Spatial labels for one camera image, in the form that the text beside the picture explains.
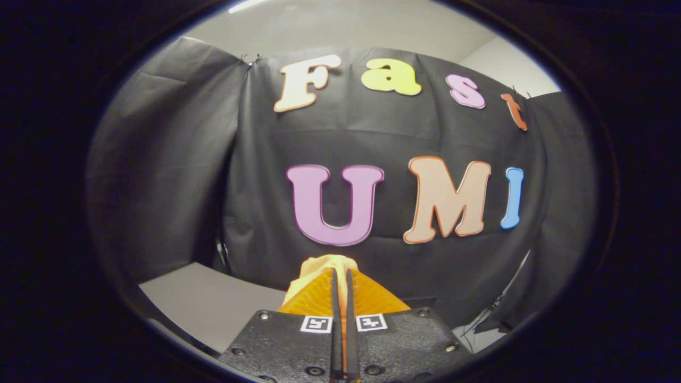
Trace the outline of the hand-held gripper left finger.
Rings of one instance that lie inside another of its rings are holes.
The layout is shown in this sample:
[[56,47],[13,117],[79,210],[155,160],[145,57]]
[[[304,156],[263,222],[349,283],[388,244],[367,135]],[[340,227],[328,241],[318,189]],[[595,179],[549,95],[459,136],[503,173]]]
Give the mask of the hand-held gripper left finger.
[[219,361],[253,381],[341,382],[344,380],[338,277],[326,269],[304,289],[297,302],[312,293],[313,304],[326,314],[295,314],[258,310],[248,320]]

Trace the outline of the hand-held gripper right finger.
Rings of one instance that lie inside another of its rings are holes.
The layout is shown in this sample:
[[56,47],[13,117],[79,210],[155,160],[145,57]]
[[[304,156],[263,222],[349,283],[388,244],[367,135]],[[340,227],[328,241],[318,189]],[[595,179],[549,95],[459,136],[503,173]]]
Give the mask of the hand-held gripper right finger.
[[426,382],[472,357],[432,307],[411,308],[359,271],[346,279],[348,382]]

